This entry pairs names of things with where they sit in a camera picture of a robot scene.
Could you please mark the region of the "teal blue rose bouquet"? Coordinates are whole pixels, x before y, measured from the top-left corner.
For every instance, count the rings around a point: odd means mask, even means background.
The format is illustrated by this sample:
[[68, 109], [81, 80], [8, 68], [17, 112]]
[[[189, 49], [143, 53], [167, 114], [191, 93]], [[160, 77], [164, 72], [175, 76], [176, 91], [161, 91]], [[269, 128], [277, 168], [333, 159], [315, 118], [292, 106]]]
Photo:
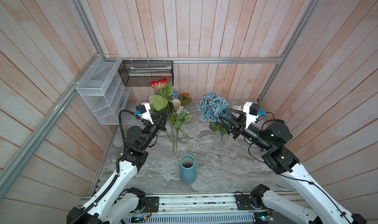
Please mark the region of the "teal blue rose bouquet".
[[209, 129], [212, 132], [218, 131], [221, 135], [226, 134], [225, 127], [220, 120], [220, 117], [228, 116], [229, 105], [225, 98], [218, 96], [216, 92], [204, 94], [200, 97], [197, 108], [201, 112], [201, 121], [209, 122]]

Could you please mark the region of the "pink white hydrangea bouquet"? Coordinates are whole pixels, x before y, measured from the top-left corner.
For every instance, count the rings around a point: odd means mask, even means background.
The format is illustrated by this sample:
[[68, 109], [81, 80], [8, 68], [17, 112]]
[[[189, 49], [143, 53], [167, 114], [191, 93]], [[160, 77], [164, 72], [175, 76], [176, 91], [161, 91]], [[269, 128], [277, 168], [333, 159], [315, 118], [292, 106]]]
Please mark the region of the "pink white hydrangea bouquet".
[[242, 111], [243, 110], [243, 107], [242, 106], [238, 106], [238, 105], [234, 105], [232, 108], [234, 110], [238, 110], [238, 111]]

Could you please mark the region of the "red sunflower stem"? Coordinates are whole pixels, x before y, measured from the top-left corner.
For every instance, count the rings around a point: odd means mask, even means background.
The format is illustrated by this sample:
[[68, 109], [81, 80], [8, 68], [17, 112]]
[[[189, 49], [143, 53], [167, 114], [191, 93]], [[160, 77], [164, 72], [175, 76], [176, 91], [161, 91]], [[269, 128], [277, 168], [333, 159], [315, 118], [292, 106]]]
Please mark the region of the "red sunflower stem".
[[[152, 96], [153, 98], [153, 106], [150, 109], [150, 112], [152, 115], [160, 111], [164, 108], [171, 108], [172, 106], [181, 106], [181, 102], [178, 99], [174, 99], [171, 102], [168, 102], [168, 97], [172, 94], [173, 86], [172, 83], [168, 82], [168, 77], [164, 77], [160, 80], [152, 80], [149, 83], [149, 86], [154, 89], [155, 94]], [[172, 132], [168, 133], [168, 137], [171, 140], [172, 139]]]

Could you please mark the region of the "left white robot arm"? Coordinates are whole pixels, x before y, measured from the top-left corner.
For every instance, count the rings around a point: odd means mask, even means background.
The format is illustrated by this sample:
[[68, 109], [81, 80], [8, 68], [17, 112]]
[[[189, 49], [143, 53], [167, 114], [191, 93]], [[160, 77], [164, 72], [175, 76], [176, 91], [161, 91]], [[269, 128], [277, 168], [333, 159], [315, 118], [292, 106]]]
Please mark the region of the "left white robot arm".
[[81, 208], [74, 207], [67, 216], [68, 224], [118, 224], [129, 213], [145, 209], [145, 192], [130, 188], [125, 196], [118, 200], [126, 184], [140, 171], [152, 147], [152, 140], [159, 131], [166, 130], [168, 108], [150, 114], [148, 103], [137, 106], [136, 112], [130, 112], [144, 124], [144, 128], [132, 126], [127, 131], [121, 130], [123, 153], [116, 161], [116, 169], [99, 191]]

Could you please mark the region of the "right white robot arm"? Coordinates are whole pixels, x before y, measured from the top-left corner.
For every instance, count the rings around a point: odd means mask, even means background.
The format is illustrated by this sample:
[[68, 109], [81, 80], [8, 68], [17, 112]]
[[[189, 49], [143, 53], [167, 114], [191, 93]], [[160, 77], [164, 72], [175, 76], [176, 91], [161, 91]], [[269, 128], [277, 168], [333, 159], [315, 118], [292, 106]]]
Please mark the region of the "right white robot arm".
[[289, 182], [310, 205], [305, 208], [272, 191], [266, 185], [256, 186], [248, 198], [236, 195], [236, 200], [246, 208], [256, 211], [273, 210], [297, 224], [365, 224], [360, 214], [352, 214], [340, 205], [307, 172], [299, 159], [285, 145], [293, 138], [285, 122], [270, 119], [268, 127], [258, 128], [262, 113], [247, 102], [244, 110], [228, 108], [227, 116], [219, 120], [234, 139], [242, 136], [264, 152], [261, 162], [276, 175]]

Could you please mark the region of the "teal ceramic vase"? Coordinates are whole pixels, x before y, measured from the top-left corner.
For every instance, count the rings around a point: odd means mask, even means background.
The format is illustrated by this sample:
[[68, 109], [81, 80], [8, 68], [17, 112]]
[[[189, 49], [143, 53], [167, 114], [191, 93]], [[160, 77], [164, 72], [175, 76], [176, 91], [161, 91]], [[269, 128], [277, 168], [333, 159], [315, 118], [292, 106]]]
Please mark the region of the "teal ceramic vase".
[[192, 184], [197, 178], [196, 162], [193, 156], [185, 155], [179, 163], [179, 176], [184, 184]]

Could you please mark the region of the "blue hydrangea mixed bouquet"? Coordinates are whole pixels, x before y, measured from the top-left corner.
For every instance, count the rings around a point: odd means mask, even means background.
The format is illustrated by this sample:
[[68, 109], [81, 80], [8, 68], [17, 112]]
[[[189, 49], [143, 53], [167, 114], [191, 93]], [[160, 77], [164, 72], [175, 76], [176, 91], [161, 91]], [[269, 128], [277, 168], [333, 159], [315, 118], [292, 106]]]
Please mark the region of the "blue hydrangea mixed bouquet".
[[[153, 106], [153, 98], [152, 98], [153, 95], [150, 95], [149, 96], [149, 105], [152, 107]], [[172, 90], [172, 94], [170, 95], [170, 97], [168, 97], [168, 102], [171, 102], [172, 100], [174, 99], [178, 99], [179, 98], [179, 94], [173, 89]]]

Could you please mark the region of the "green leafy flower bunch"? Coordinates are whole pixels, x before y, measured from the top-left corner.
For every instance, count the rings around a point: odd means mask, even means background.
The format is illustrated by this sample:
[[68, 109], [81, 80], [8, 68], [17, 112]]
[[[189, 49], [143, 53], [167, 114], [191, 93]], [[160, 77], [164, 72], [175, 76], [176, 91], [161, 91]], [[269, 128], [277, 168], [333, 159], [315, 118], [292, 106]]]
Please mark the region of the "green leafy flower bunch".
[[172, 151], [175, 151], [178, 146], [179, 133], [182, 133], [190, 149], [189, 139], [184, 129], [184, 124], [192, 121], [191, 113], [183, 106], [172, 106], [169, 108], [169, 122], [172, 129]]

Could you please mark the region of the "orange flower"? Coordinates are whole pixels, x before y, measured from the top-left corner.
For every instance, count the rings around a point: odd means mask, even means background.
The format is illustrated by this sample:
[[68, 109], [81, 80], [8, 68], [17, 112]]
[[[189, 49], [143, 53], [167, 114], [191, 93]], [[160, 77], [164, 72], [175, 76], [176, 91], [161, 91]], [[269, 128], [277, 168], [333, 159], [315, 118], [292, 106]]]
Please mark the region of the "orange flower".
[[179, 95], [179, 100], [181, 102], [181, 106], [186, 106], [192, 102], [192, 98], [189, 93], [181, 93]]

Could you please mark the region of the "black mesh basket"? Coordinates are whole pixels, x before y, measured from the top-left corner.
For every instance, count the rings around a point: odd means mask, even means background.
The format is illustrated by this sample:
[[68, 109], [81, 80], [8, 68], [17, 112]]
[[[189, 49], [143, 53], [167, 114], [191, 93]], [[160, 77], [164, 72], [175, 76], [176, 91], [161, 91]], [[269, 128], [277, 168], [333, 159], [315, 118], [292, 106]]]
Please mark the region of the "black mesh basket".
[[167, 83], [174, 80], [173, 62], [167, 60], [123, 60], [118, 73], [127, 87], [148, 87], [165, 77]]

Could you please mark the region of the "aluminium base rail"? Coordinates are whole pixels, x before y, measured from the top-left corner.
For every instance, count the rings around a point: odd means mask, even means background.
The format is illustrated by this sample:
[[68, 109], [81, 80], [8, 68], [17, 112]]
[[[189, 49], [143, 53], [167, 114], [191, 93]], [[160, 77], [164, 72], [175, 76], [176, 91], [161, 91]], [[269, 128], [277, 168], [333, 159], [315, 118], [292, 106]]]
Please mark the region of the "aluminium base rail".
[[[121, 200], [127, 190], [118, 197]], [[145, 209], [127, 214], [119, 224], [125, 223], [269, 223], [273, 210], [256, 211], [236, 200], [236, 195], [248, 198], [249, 194], [200, 193], [145, 195]]]

